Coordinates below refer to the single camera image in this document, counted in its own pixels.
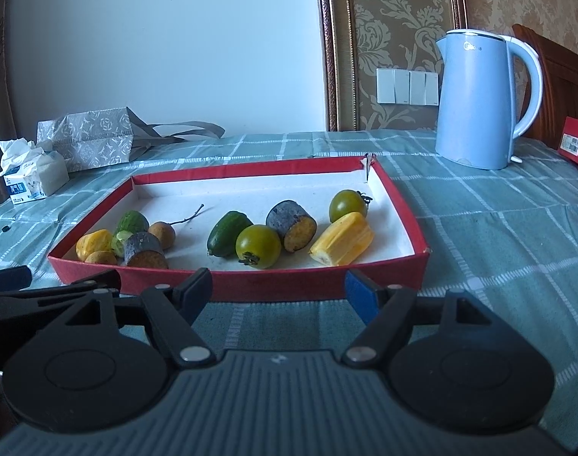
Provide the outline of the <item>dark sugarcane piece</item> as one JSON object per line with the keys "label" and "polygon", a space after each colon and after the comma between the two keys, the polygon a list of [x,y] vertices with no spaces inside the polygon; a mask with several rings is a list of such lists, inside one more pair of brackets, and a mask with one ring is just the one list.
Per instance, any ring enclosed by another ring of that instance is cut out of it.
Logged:
{"label": "dark sugarcane piece", "polygon": [[148,232],[137,232],[124,242],[124,264],[144,269],[167,269],[160,241]]}
{"label": "dark sugarcane piece", "polygon": [[265,224],[280,236],[283,249],[289,253],[302,250],[318,229],[317,222],[293,200],[274,205],[266,216]]}

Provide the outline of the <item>brown longan with stem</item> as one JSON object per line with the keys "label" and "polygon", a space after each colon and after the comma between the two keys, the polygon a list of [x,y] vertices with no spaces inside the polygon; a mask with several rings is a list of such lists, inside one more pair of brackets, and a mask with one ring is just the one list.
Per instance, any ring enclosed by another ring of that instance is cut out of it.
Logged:
{"label": "brown longan with stem", "polygon": [[176,225],[183,225],[184,223],[190,222],[199,215],[203,208],[204,205],[201,204],[191,216],[184,219],[173,222],[156,221],[150,225],[147,232],[158,239],[163,250],[169,250],[169,248],[173,247],[174,241],[176,241],[176,230],[174,227]]}

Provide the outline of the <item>yellow jackfruit piece right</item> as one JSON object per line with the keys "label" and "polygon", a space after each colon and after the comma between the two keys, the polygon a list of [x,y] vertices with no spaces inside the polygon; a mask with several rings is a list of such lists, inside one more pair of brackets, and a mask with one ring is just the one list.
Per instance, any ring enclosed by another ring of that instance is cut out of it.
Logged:
{"label": "yellow jackfruit piece right", "polygon": [[326,228],[312,244],[309,256],[324,266],[346,266],[372,243],[374,232],[360,212],[351,212]]}

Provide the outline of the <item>yellow jackfruit piece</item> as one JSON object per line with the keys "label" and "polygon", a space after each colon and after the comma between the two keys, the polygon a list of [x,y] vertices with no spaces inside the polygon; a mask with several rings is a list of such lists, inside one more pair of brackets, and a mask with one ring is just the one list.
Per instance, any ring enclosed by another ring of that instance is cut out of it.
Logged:
{"label": "yellow jackfruit piece", "polygon": [[76,242],[76,256],[79,261],[85,261],[89,255],[97,251],[112,250],[112,233],[108,230],[98,230],[83,237]]}
{"label": "yellow jackfruit piece", "polygon": [[374,232],[360,212],[351,212],[326,228],[312,244],[309,256],[324,266],[346,266],[372,243]]}

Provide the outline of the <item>small dark green cucumber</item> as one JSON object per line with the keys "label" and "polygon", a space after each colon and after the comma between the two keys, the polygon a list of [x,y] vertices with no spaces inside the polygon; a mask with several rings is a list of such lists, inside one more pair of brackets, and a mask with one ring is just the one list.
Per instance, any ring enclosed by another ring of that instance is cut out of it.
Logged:
{"label": "small dark green cucumber", "polygon": [[214,257],[232,257],[239,234],[253,223],[242,212],[227,212],[212,228],[207,239],[207,252]]}

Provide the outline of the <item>small brown longan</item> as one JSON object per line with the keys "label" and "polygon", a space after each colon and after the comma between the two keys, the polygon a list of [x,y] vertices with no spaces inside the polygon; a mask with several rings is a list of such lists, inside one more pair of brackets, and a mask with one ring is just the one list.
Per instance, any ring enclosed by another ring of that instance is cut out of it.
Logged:
{"label": "small brown longan", "polygon": [[115,266],[118,264],[118,259],[111,250],[97,250],[90,253],[86,259],[86,264],[109,264]]}

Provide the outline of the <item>green cucumber half in box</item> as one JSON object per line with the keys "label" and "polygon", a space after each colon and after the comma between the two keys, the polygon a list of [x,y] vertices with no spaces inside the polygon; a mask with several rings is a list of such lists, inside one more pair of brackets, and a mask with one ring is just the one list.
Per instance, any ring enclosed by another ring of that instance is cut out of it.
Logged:
{"label": "green cucumber half in box", "polygon": [[136,210],[126,211],[120,218],[116,231],[112,234],[112,251],[116,257],[124,257],[124,242],[133,234],[147,232],[150,222]]}

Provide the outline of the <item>yellow jackfruit piece left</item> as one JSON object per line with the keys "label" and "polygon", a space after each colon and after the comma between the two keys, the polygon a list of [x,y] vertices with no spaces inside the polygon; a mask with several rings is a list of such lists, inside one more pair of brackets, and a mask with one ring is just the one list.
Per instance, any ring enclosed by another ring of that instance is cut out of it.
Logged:
{"label": "yellow jackfruit piece left", "polygon": [[76,256],[79,261],[85,261],[89,255],[97,251],[112,250],[112,233],[108,230],[98,230],[83,237],[76,242]]}

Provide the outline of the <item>green tomato front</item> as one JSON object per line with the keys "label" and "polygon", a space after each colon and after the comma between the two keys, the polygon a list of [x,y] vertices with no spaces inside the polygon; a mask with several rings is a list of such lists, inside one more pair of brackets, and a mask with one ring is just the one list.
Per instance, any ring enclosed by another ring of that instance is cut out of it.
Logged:
{"label": "green tomato front", "polygon": [[241,264],[254,269],[271,268],[280,258],[279,234],[267,225],[250,225],[238,235],[235,252]]}

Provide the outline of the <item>green tomato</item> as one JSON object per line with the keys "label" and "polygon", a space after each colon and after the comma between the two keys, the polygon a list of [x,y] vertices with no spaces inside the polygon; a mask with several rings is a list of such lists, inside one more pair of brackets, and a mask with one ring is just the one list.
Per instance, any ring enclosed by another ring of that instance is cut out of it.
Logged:
{"label": "green tomato", "polygon": [[235,252],[241,264],[254,269],[271,268],[280,258],[279,234],[267,225],[250,225],[238,235]]}
{"label": "green tomato", "polygon": [[328,208],[328,216],[331,223],[352,212],[367,216],[368,206],[372,201],[371,196],[358,190],[341,190],[331,200]]}

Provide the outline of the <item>green tomato back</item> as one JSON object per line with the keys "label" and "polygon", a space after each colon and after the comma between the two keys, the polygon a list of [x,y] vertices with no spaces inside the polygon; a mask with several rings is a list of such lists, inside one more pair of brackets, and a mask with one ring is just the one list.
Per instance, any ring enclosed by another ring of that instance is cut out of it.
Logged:
{"label": "green tomato back", "polygon": [[328,208],[328,216],[331,223],[352,212],[367,216],[368,206],[372,201],[371,196],[358,190],[341,190],[331,200]]}

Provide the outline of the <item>red shallow cardboard box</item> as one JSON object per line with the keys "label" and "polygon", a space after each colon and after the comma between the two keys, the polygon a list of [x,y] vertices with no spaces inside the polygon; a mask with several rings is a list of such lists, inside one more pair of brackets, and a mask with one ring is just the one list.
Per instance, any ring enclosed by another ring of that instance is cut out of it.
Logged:
{"label": "red shallow cardboard box", "polygon": [[255,270],[236,260],[213,257],[207,252],[206,241],[227,212],[235,210],[262,223],[269,210],[283,200],[297,202],[323,232],[329,225],[329,204],[345,188],[370,196],[367,221],[374,232],[372,244],[352,268],[383,285],[420,288],[430,257],[429,245],[409,204],[375,154],[132,175],[56,244],[49,260],[64,283],[104,271],[102,264],[79,261],[74,246],[90,232],[113,231],[121,216],[134,209],[148,221],[177,221],[180,225],[176,242],[166,254],[167,268],[118,267],[125,293],[138,295],[159,283],[176,285],[196,270],[207,268],[217,302],[340,299],[348,269],[323,266],[312,260],[306,249],[283,253],[274,267]]}

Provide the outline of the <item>silver patterned gift bag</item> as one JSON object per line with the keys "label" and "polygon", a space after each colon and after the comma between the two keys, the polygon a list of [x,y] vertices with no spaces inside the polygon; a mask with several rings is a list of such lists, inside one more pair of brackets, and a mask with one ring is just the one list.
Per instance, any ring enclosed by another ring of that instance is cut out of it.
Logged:
{"label": "silver patterned gift bag", "polygon": [[62,155],[69,172],[79,172],[129,163],[153,147],[195,137],[220,139],[225,129],[202,120],[150,124],[120,107],[42,120],[36,133],[39,143],[50,143]]}

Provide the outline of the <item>tissue pack with cat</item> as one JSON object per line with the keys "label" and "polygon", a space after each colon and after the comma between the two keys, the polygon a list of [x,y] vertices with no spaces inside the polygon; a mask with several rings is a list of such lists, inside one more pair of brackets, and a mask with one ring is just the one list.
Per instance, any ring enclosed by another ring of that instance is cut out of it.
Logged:
{"label": "tissue pack with cat", "polygon": [[47,199],[69,182],[64,158],[50,140],[0,140],[0,177],[14,205]]}

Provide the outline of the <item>light blue electric kettle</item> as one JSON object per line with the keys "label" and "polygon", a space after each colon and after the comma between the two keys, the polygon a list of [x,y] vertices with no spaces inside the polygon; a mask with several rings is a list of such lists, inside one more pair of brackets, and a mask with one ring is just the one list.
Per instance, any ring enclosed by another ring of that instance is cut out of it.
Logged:
{"label": "light blue electric kettle", "polygon": [[[443,61],[435,150],[443,158],[480,170],[501,170],[513,158],[513,144],[532,126],[542,102],[538,53],[509,35],[454,29],[436,42]],[[530,100],[516,113],[513,60],[530,78]]]}

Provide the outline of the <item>brown wooden chair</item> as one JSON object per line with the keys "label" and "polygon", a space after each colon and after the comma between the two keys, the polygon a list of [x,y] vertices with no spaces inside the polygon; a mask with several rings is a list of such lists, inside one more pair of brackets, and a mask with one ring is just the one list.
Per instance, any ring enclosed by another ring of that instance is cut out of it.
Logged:
{"label": "brown wooden chair", "polygon": [[541,107],[526,136],[558,148],[567,116],[578,119],[578,55],[524,25],[512,31],[538,53],[543,76]]}

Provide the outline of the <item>white wall switch panel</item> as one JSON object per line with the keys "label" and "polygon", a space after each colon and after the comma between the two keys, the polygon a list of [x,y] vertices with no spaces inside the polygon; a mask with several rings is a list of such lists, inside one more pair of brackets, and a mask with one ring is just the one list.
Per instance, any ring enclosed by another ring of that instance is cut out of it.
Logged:
{"label": "white wall switch panel", "polygon": [[377,68],[377,103],[382,105],[438,106],[436,72]]}

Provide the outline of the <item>ornate wooden wall frame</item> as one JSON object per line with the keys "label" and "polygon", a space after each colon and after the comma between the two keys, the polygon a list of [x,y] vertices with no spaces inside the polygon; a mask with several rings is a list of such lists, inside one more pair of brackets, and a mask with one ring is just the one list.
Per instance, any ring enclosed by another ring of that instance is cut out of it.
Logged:
{"label": "ornate wooden wall frame", "polygon": [[432,129],[433,106],[377,100],[380,68],[441,72],[437,39],[467,25],[465,0],[319,0],[330,131]]}

